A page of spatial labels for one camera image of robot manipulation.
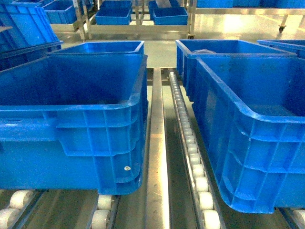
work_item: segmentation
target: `blue crate on shelf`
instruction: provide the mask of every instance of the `blue crate on shelf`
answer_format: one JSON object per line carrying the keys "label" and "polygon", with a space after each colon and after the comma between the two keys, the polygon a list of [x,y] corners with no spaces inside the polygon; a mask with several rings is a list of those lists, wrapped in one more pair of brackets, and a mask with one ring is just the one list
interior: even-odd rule
{"label": "blue crate on shelf", "polygon": [[155,8],[155,25],[187,25],[188,14],[184,7]]}
{"label": "blue crate on shelf", "polygon": [[126,0],[106,0],[103,1],[101,4],[101,7],[103,8],[132,8],[132,1],[126,1]]}
{"label": "blue crate on shelf", "polygon": [[0,4],[0,52],[58,42],[42,8]]}
{"label": "blue crate on shelf", "polygon": [[232,8],[233,0],[198,0],[198,8]]}
{"label": "blue crate on shelf", "polygon": [[225,203],[305,208],[305,60],[198,57],[194,113]]}
{"label": "blue crate on shelf", "polygon": [[91,55],[105,53],[144,54],[144,42],[123,41],[123,42],[87,42],[74,47],[58,50],[48,55]]}
{"label": "blue crate on shelf", "polygon": [[158,5],[157,5],[157,2],[154,0],[154,1],[149,1],[148,3],[148,11],[149,11],[149,15],[150,15],[150,20],[154,20],[153,19],[153,10],[158,8]]}
{"label": "blue crate on shelf", "polygon": [[177,40],[176,44],[177,70],[190,101],[194,100],[195,58],[197,56],[296,56],[294,53],[239,40]]}
{"label": "blue crate on shelf", "polygon": [[305,58],[305,40],[258,40],[259,44],[276,49],[282,49],[297,54],[299,58]]}
{"label": "blue crate on shelf", "polygon": [[17,0],[12,4],[26,7],[43,7],[50,2],[52,2],[52,0]]}
{"label": "blue crate on shelf", "polygon": [[146,61],[139,54],[57,55],[0,72],[0,188],[137,190]]}
{"label": "blue crate on shelf", "polygon": [[95,15],[98,25],[129,25],[132,10],[129,8],[100,8]]}
{"label": "blue crate on shelf", "polygon": [[277,8],[305,8],[305,0],[276,0]]}
{"label": "blue crate on shelf", "polygon": [[180,4],[177,0],[169,0],[172,7],[180,7]]}
{"label": "blue crate on shelf", "polygon": [[53,1],[43,7],[51,24],[72,24],[76,12],[72,1]]}
{"label": "blue crate on shelf", "polygon": [[62,43],[53,42],[0,53],[0,71],[45,57],[48,52],[61,49]]}
{"label": "blue crate on shelf", "polygon": [[259,7],[261,0],[233,0],[233,7]]}

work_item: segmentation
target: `roller conveyor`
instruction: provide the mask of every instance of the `roller conveyor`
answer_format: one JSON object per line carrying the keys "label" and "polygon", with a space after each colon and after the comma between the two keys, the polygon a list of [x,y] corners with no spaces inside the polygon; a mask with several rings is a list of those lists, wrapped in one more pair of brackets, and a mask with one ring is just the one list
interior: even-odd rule
{"label": "roller conveyor", "polygon": [[[26,201],[24,195],[17,198],[23,205],[17,203],[21,209],[7,228],[304,228],[293,209],[279,208],[272,215],[232,214],[219,196],[175,69],[149,69],[148,78],[152,96],[141,188],[120,197],[99,196],[96,190],[35,190]],[[11,208],[16,191],[0,192],[1,209]]]}

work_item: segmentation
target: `blue plastic bin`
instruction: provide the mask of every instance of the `blue plastic bin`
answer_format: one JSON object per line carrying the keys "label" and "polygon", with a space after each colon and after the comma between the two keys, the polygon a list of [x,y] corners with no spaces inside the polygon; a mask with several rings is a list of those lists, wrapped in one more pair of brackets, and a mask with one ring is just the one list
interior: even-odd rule
{"label": "blue plastic bin", "polygon": [[129,8],[100,8],[95,15],[98,25],[129,25],[132,10]]}
{"label": "blue plastic bin", "polygon": [[233,0],[233,7],[259,7],[261,0]]}
{"label": "blue plastic bin", "polygon": [[131,9],[132,8],[132,1],[106,0],[106,1],[103,1],[103,3],[101,4],[101,7],[103,7],[103,8],[129,8],[129,9]]}
{"label": "blue plastic bin", "polygon": [[305,0],[276,0],[278,8],[305,8]]}
{"label": "blue plastic bin", "polygon": [[198,0],[198,8],[232,8],[233,0]]}
{"label": "blue plastic bin", "polygon": [[305,40],[258,40],[259,44],[294,52],[300,58],[305,58]]}
{"label": "blue plastic bin", "polygon": [[187,25],[188,14],[184,7],[155,8],[155,25]]}
{"label": "blue plastic bin", "polygon": [[17,0],[12,4],[26,7],[43,7],[52,2],[52,0]]}
{"label": "blue plastic bin", "polygon": [[305,208],[305,60],[198,58],[194,112],[225,203]]}
{"label": "blue plastic bin", "polygon": [[177,0],[169,0],[172,7],[180,7],[180,4]]}
{"label": "blue plastic bin", "polygon": [[53,1],[43,9],[51,24],[72,24],[77,20],[72,1]]}
{"label": "blue plastic bin", "polygon": [[158,8],[157,2],[156,1],[149,1],[148,3],[148,11],[149,11],[149,15],[150,15],[150,20],[154,20],[153,18],[153,10]]}
{"label": "blue plastic bin", "polygon": [[42,8],[0,4],[0,52],[58,42]]}
{"label": "blue plastic bin", "polygon": [[49,53],[49,55],[67,54],[105,54],[105,53],[125,53],[125,54],[144,54],[144,42],[124,41],[124,42],[88,42],[67,49],[62,49]]}
{"label": "blue plastic bin", "polygon": [[61,49],[62,43],[53,42],[0,53],[0,71],[45,57],[48,52]]}
{"label": "blue plastic bin", "polygon": [[[194,100],[194,78],[197,56],[296,56],[294,53],[239,40],[177,40],[177,70],[183,80],[186,94]],[[212,54],[194,54],[196,50],[209,50]]]}
{"label": "blue plastic bin", "polygon": [[61,55],[0,72],[0,188],[137,190],[146,60]]}
{"label": "blue plastic bin", "polygon": [[0,0],[0,4],[11,4],[12,0]]}

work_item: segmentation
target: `crate handle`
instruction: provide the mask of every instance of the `crate handle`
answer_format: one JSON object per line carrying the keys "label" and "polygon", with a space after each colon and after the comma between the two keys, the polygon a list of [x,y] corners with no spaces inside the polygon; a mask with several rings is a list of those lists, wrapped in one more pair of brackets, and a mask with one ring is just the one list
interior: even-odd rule
{"label": "crate handle", "polygon": [[0,141],[56,141],[55,118],[0,118]]}

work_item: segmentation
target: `caster wheel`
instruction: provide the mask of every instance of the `caster wheel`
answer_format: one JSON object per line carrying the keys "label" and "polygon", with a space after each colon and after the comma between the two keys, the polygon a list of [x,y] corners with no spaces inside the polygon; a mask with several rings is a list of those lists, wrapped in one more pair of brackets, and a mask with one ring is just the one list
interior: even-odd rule
{"label": "caster wheel", "polygon": [[207,192],[209,190],[208,179],[206,177],[195,178],[197,192]]}
{"label": "caster wheel", "polygon": [[15,192],[10,198],[10,207],[21,210],[32,195],[33,191],[30,190],[19,190]]}
{"label": "caster wheel", "polygon": [[203,223],[205,229],[220,229],[220,220],[217,211],[203,211]]}
{"label": "caster wheel", "polygon": [[280,26],[280,28],[278,29],[280,33],[282,33],[284,31],[284,26]]}
{"label": "caster wheel", "polygon": [[214,203],[210,192],[200,192],[199,201],[201,210],[213,210]]}
{"label": "caster wheel", "polygon": [[98,210],[111,210],[113,198],[111,195],[99,195]]}
{"label": "caster wheel", "polygon": [[18,209],[6,208],[0,211],[0,228],[9,228],[19,214]]}
{"label": "caster wheel", "polygon": [[91,229],[106,229],[110,217],[108,210],[96,210],[93,218]]}
{"label": "caster wheel", "polygon": [[305,210],[294,210],[293,215],[300,224],[305,226]]}

